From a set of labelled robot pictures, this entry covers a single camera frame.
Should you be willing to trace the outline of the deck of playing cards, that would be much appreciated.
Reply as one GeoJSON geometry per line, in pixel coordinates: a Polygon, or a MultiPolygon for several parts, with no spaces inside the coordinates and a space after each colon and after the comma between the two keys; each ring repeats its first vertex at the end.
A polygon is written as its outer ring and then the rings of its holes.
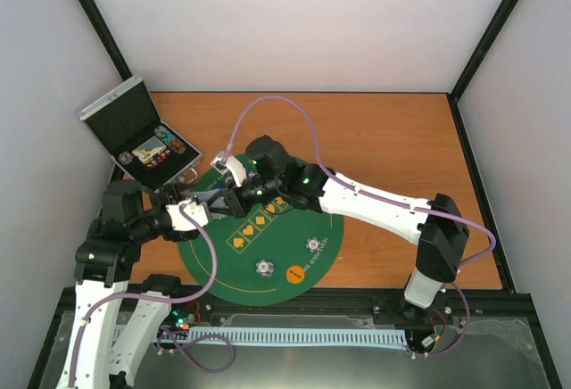
{"type": "Polygon", "coordinates": [[[199,203],[206,203],[211,219],[224,219],[231,215],[229,205],[221,195],[219,189],[207,191],[193,191],[190,197],[199,203]]]}

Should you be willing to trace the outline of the white blue chip stack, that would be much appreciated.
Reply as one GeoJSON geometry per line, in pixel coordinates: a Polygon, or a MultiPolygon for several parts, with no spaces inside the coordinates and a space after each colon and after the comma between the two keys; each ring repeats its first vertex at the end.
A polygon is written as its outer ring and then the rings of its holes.
{"type": "Polygon", "coordinates": [[[311,238],[307,241],[306,247],[310,252],[315,253],[321,249],[322,243],[317,238],[311,238]]]}
{"type": "Polygon", "coordinates": [[[272,277],[275,267],[272,261],[262,259],[256,263],[255,269],[261,277],[272,277]]]}

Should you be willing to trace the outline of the orange big blind button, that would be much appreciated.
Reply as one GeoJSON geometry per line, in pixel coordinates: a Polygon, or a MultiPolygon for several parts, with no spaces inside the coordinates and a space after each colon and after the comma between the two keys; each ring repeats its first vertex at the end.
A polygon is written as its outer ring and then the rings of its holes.
{"type": "Polygon", "coordinates": [[[286,280],[292,285],[299,285],[305,279],[305,270],[303,267],[293,265],[286,271],[286,280]]]}

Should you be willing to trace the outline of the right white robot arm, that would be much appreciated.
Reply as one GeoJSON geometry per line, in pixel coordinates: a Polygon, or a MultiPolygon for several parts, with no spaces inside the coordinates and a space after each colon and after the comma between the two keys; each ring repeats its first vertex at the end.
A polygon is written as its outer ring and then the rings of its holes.
{"type": "Polygon", "coordinates": [[[255,204],[281,198],[296,210],[349,217],[396,234],[418,248],[403,300],[421,310],[455,280],[469,230],[449,196],[428,200],[389,194],[318,163],[299,163],[269,136],[252,141],[246,156],[253,173],[229,153],[211,163],[232,178],[223,191],[231,215],[243,217],[255,204]]]}

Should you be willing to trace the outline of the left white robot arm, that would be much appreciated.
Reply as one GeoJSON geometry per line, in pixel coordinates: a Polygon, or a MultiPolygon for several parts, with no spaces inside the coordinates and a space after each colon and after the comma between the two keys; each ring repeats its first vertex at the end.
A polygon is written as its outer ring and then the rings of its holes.
{"type": "Polygon", "coordinates": [[[130,388],[148,345],[163,320],[177,319],[208,290],[184,296],[178,277],[155,274],[133,294],[137,305],[118,339],[113,330],[121,301],[142,246],[161,236],[170,241],[194,239],[207,224],[207,211],[191,187],[171,184],[149,193],[135,180],[111,182],[103,192],[102,210],[75,254],[76,309],[60,388],[130,388]]]}

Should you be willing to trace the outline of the red dice row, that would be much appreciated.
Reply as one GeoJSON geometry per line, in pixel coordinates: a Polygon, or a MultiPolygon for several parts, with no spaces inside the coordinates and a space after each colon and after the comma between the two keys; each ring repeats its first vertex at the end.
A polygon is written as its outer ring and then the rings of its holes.
{"type": "Polygon", "coordinates": [[[145,166],[148,169],[153,169],[153,168],[157,167],[158,165],[160,165],[162,162],[164,162],[166,159],[168,159],[170,156],[171,156],[171,151],[170,150],[164,150],[162,153],[157,153],[156,155],[154,155],[145,164],[145,166]]]}

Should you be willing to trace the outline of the round green poker mat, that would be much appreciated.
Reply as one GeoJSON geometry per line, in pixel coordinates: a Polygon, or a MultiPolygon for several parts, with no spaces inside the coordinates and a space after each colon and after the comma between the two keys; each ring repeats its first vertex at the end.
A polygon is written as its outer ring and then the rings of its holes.
{"type": "Polygon", "coordinates": [[[283,199],[252,208],[247,217],[213,219],[206,227],[217,253],[218,272],[209,293],[244,306],[278,304],[305,293],[331,269],[341,250],[344,218],[299,211],[283,199]],[[322,247],[312,253],[306,243],[317,238],[322,247]],[[272,277],[261,277],[259,260],[272,261],[272,277]],[[305,270],[299,285],[286,280],[289,267],[305,270]]]}

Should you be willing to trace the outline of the boxed card deck in case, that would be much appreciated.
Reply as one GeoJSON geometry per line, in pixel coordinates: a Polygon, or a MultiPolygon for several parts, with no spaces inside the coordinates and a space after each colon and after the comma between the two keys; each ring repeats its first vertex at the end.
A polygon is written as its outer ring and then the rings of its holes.
{"type": "Polygon", "coordinates": [[[150,163],[156,154],[161,154],[167,146],[157,137],[151,137],[135,148],[133,155],[143,164],[150,163]]]}

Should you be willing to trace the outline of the poker chips in case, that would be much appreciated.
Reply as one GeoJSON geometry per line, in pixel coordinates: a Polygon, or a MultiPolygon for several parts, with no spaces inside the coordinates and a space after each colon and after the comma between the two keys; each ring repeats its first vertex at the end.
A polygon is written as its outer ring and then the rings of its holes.
{"type": "Polygon", "coordinates": [[[181,141],[171,130],[163,125],[155,128],[154,135],[161,140],[172,152],[182,154],[186,151],[186,144],[181,141]]]}

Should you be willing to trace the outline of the aluminium poker case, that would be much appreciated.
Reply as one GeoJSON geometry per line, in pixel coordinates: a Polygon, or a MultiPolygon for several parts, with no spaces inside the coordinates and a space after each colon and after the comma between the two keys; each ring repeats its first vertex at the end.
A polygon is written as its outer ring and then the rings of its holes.
{"type": "Polygon", "coordinates": [[[163,120],[140,76],[130,77],[82,109],[79,119],[125,174],[152,190],[182,181],[203,157],[195,145],[163,120]],[[186,151],[178,154],[167,147],[171,156],[157,167],[148,169],[132,151],[147,139],[155,137],[154,130],[160,125],[183,141],[186,151]]]}

